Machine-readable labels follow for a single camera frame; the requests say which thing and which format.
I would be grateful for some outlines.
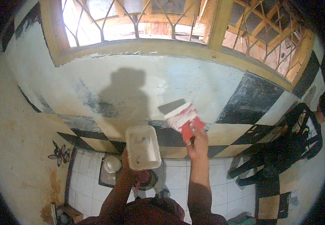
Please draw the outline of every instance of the rust stain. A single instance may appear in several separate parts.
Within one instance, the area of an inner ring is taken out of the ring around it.
[[[40,211],[40,216],[45,223],[53,224],[53,220],[51,217],[50,203],[54,202],[55,206],[61,204],[59,202],[60,190],[61,190],[61,181],[60,179],[57,179],[56,169],[50,169],[49,201]]]

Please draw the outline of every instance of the clothes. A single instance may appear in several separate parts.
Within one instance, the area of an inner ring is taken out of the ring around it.
[[[286,114],[285,122],[289,127],[288,132],[299,130],[298,123],[301,124],[301,115],[304,113],[304,110],[309,112],[309,119],[306,124],[309,127],[309,136],[307,138],[306,151],[302,153],[300,159],[307,158],[309,160],[317,155],[322,148],[321,125],[318,123],[315,114],[310,112],[309,107],[305,103],[300,103]]]
[[[184,211],[181,210],[181,206],[179,206],[174,200],[169,198],[168,207],[170,210],[165,210],[162,209],[162,207],[158,207],[153,204],[152,201],[154,199],[155,198],[137,199],[126,204],[124,212],[120,217],[119,224],[188,224],[183,221]],[[204,224],[227,224],[225,218],[218,214],[206,215],[206,220],[209,222]],[[88,217],[78,223],[78,225],[88,224],[105,223],[103,223],[102,219],[97,216]]]
[[[309,133],[304,148],[304,146],[296,146],[300,144],[296,138],[300,137],[299,132],[303,132],[301,126],[305,115],[309,115],[306,123]],[[321,125],[305,103],[300,103],[293,108],[286,115],[285,122],[288,126],[285,135],[272,142],[251,146],[249,151],[254,152],[251,159],[229,173],[230,177],[234,178],[247,170],[264,165],[264,168],[255,175],[239,180],[240,186],[254,184],[263,177],[278,176],[298,160],[311,159],[321,150]]]

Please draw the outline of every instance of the white bucket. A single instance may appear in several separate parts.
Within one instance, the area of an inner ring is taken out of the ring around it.
[[[131,169],[148,170],[160,167],[160,150],[154,127],[128,127],[126,130],[126,148]]]

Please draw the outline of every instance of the person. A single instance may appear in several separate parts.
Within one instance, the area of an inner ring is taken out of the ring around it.
[[[191,159],[188,208],[192,224],[228,224],[226,219],[211,213],[212,195],[209,181],[208,138],[204,129],[190,129],[194,137],[188,140],[187,152]],[[139,171],[129,168],[126,148],[122,154],[123,167],[116,185],[101,206],[99,216],[91,216],[85,224],[187,224],[185,212],[170,198],[136,198],[126,203]]]
[[[237,185],[254,184],[259,179],[278,176],[300,159],[311,159],[322,148],[321,124],[325,122],[325,92],[320,96],[317,111],[311,112],[305,103],[300,103],[287,113],[281,135],[272,142],[251,146],[255,152],[249,161],[228,171],[227,179],[233,179],[253,168],[264,165],[255,175],[237,179]]]

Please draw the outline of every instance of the tiled floor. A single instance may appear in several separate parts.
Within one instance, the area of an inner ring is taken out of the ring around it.
[[[101,206],[112,190],[98,184],[99,170],[103,153],[78,150],[73,165],[70,183],[69,204],[88,216],[97,216]],[[242,212],[255,213],[255,185],[240,190],[236,179],[227,180],[226,173],[231,167],[239,166],[248,159],[236,161],[233,158],[216,158],[210,160],[210,185],[212,191],[212,207],[214,214],[220,214],[227,220]],[[154,169],[159,180],[153,189],[139,191],[141,198],[154,197],[163,188],[170,191],[174,199],[185,210],[185,221],[191,223],[187,207],[187,195],[190,178],[190,161],[164,160],[161,166]],[[253,171],[242,174],[251,176]],[[133,201],[133,191],[130,192],[128,202]]]

